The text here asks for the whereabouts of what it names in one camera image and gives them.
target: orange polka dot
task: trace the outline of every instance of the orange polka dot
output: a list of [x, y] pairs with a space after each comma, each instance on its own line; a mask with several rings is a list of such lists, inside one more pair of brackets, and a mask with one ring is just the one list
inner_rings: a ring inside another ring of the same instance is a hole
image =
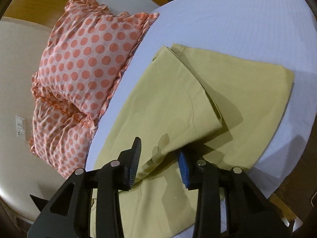
[[116, 69], [115, 67], [109, 68], [108, 74], [109, 74], [110, 76], [113, 76], [113, 75], [115, 75], [116, 73], [117, 73], [117, 69]]
[[85, 93], [84, 96], [85, 96], [86, 100], [88, 100], [88, 101], [91, 100], [91, 94], [90, 93]]
[[94, 67], [97, 64], [97, 59], [94, 57], [89, 58], [88, 64], [89, 66]]
[[105, 51], [105, 47], [103, 45], [96, 46], [96, 53], [102, 54]]
[[101, 63], [103, 65], [108, 65], [109, 63], [111, 63], [111, 58], [110, 56], [106, 55], [101, 59]]
[[90, 117], [90, 118], [93, 118], [94, 117], [94, 114], [92, 112], [88, 112], [87, 115]]
[[119, 46], [118, 46], [118, 44], [116, 44], [116, 43], [112, 43], [110, 46], [109, 46], [109, 50], [111, 51], [111, 52], [117, 52], [118, 50], [119, 50]]
[[129, 24], [123, 24], [123, 28], [125, 30], [129, 30], [129, 29], [131, 29], [131, 26]]
[[100, 31], [105, 31], [107, 29], [107, 25], [106, 24], [101, 24], [100, 26], [99, 26], [99, 30]]
[[73, 52], [73, 56], [74, 56], [75, 58], [77, 58], [79, 55], [80, 55], [80, 50], [79, 50], [79, 49], [76, 49], [76, 50]]
[[70, 21], [72, 20], [72, 18], [71, 17], [67, 17], [66, 18], [66, 20], [65, 20], [65, 24], [68, 24], [68, 23], [70, 23]]
[[77, 46], [77, 43], [78, 43], [77, 40], [73, 40], [70, 46], [74, 48], [75, 46]]
[[64, 28], [63, 28], [63, 27], [59, 28], [58, 31], [57, 31], [57, 33], [58, 33], [59, 35], [62, 35], [63, 32], [64, 32]]
[[89, 27], [87, 32], [88, 32], [89, 34], [91, 34], [91, 33], [93, 33], [95, 30], [96, 30], [95, 27]]
[[90, 89], [96, 89], [97, 88], [97, 83], [96, 82], [89, 82], [88, 83], [88, 87]]
[[132, 45], [130, 43], [124, 43], [123, 44], [123, 50], [128, 52], [132, 49]]
[[71, 76], [73, 81], [76, 81], [78, 79], [78, 73], [77, 72], [73, 72], [70, 76]]
[[74, 66], [74, 63], [72, 61], [68, 62], [66, 65], [67, 69], [69, 69], [69, 70], [71, 70], [73, 68], [73, 66]]
[[74, 36], [75, 36], [75, 31], [71, 31], [69, 34], [68, 34], [68, 38], [69, 39], [72, 39]]
[[111, 33], [106, 33], [103, 35], [103, 40], [104, 41], [110, 41], [112, 39], [112, 34]]
[[99, 36], [98, 35], [93, 35], [93, 37], [91, 38], [91, 42], [93, 43], [97, 43], [99, 40]]
[[86, 47], [84, 49], [84, 55], [90, 55], [90, 53], [91, 53], [91, 47]]
[[85, 102], [81, 104], [81, 107], [84, 108], [85, 110], [88, 108], [88, 106]]
[[123, 40], [123, 39], [125, 39], [125, 38], [126, 38], [126, 34], [124, 34], [123, 32], [119, 32], [119, 33], [117, 34], [117, 39]]
[[81, 26], [82, 26], [82, 21], [79, 22], [75, 27], [76, 27], [76, 28], [80, 28]]
[[56, 22], [55, 26], [59, 28], [59, 27], [62, 25], [62, 23], [63, 23], [63, 22], [62, 22], [61, 20], [58, 20], [58, 21]]
[[90, 105], [90, 109], [91, 110], [96, 110], [98, 108], [98, 104], [96, 104], [96, 103], [92, 103], [91, 105]]
[[66, 74], [66, 73], [63, 74], [63, 81], [65, 81], [65, 82], [68, 81], [68, 74]]
[[109, 81], [109, 80], [103, 80], [103, 81], [101, 82], [101, 86], [102, 86], [102, 87], [108, 87], [109, 84], [110, 84], [110, 81]]
[[90, 77], [90, 72], [89, 71], [83, 71], [81, 76], [83, 77], [83, 79], [89, 79]]
[[63, 42], [66, 39], [66, 35], [61, 37], [61, 42]]
[[70, 57], [70, 52], [68, 51], [64, 54], [64, 59], [67, 60], [69, 57]]
[[82, 84], [82, 83], [78, 83], [77, 84], [77, 88], [80, 90], [80, 91], [83, 91], [85, 89], [85, 85]]
[[78, 20], [80, 20], [80, 17], [81, 17], [80, 15], [76, 15], [75, 18], [74, 18], [74, 20], [75, 20], [75, 21], [78, 21]]
[[102, 69], [97, 69], [97, 70], [95, 70], [94, 74], [97, 78], [101, 78], [103, 76], [104, 72]]
[[131, 32], [130, 33], [130, 38], [133, 39], [133, 40], [136, 40], [137, 39], [137, 34], [135, 32]]
[[78, 9], [74, 9], [74, 10], [72, 11], [72, 14], [76, 14], [77, 12], [79, 12], [79, 10], [78, 10]]
[[123, 55], [116, 56], [116, 63], [122, 63], [123, 60], [124, 60], [124, 56]]
[[80, 31], [78, 31], [78, 35], [81, 37], [85, 33], [85, 29], [82, 28]]
[[84, 64], [85, 64], [85, 61], [83, 59], [78, 60], [76, 63], [77, 67], [80, 69], [84, 67]]
[[117, 23], [113, 23], [113, 24], [111, 24], [111, 28], [113, 30], [117, 30], [119, 28], [119, 25]]
[[81, 100], [81, 95], [80, 94], [75, 94], [75, 99], [76, 100]]
[[88, 20], [86, 20], [85, 24], [90, 25], [92, 23], [92, 21], [93, 21], [92, 19], [88, 19]]
[[52, 72], [52, 73], [55, 73], [55, 72], [56, 72], [56, 65], [53, 65], [53, 66], [52, 66], [51, 72]]
[[95, 94], [95, 97], [96, 99], [102, 99], [103, 98], [103, 93], [101, 91], [98, 91], [96, 94]]
[[59, 66], [58, 66], [58, 70], [60, 72], [62, 72], [64, 70], [64, 64], [63, 63], [60, 63]]
[[88, 38], [87, 38], [87, 37], [84, 37], [84, 38], [80, 41], [80, 44], [81, 44], [82, 46], [84, 46], [85, 44], [87, 44], [87, 42], [88, 42]]
[[70, 92], [74, 91], [74, 86], [72, 84], [68, 84], [67, 88]]
[[90, 139], [90, 138], [91, 138], [90, 132], [86, 132], [86, 133], [85, 133], [85, 137], [86, 137], [87, 139]]
[[63, 43], [63, 44], [61, 45], [62, 50], [66, 50], [67, 47], [68, 47], [68, 44], [67, 44], [67, 43]]

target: bed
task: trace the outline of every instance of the bed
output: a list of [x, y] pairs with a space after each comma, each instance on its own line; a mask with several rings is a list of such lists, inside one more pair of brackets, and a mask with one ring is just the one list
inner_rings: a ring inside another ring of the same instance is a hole
[[[297, 164], [316, 116], [317, 23], [305, 0], [175, 0], [160, 8], [150, 0], [98, 1], [114, 13], [154, 10], [160, 17], [136, 50], [99, 121], [86, 170], [93, 169], [120, 109], [156, 51], [179, 43], [294, 71], [294, 87], [280, 126], [248, 173], [269, 197]], [[179, 236], [190, 237], [191, 232], [188, 229]]]

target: metal screw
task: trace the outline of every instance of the metal screw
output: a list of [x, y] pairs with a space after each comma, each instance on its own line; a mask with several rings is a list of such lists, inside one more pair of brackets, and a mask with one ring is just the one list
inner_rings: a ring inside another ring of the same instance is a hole
[[112, 167], [119, 166], [119, 165], [120, 165], [120, 162], [119, 162], [118, 160], [113, 160], [113, 161], [110, 162], [110, 165], [111, 165]]
[[198, 159], [197, 160], [197, 165], [204, 166], [205, 164], [206, 164], [206, 161], [204, 159]]
[[77, 169], [75, 170], [75, 174], [79, 176], [79, 175], [82, 175], [82, 174], [84, 173], [84, 171], [85, 171], [85, 170], [84, 170], [83, 168], [77, 168]]
[[233, 172], [234, 172], [235, 174], [240, 174], [240, 173], [242, 173], [242, 169], [241, 169], [240, 167], [234, 167], [234, 168], [233, 168]]

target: fabric fold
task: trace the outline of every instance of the fabric fold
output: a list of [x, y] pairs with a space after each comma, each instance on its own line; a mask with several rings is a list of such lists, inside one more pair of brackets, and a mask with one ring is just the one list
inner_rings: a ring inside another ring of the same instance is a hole
[[[95, 164], [101, 168], [135, 136], [142, 139], [138, 182], [119, 195], [125, 236], [169, 238], [192, 225], [198, 191], [183, 186], [173, 151], [190, 144], [220, 168], [251, 168], [283, 117], [293, 79], [283, 66], [178, 44], [162, 47]], [[95, 213], [92, 207], [91, 236]]]

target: polka dot pillowcase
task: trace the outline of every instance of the polka dot pillowcase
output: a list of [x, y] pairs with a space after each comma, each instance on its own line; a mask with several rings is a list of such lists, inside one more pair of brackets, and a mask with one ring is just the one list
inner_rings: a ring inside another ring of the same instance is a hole
[[96, 0], [66, 4], [32, 79], [36, 109], [30, 140], [31, 152], [65, 178], [84, 166], [97, 122], [158, 16], [113, 15]]
[[112, 15], [96, 0], [69, 0], [53, 28], [36, 79], [92, 120], [100, 117], [134, 48], [158, 16]]

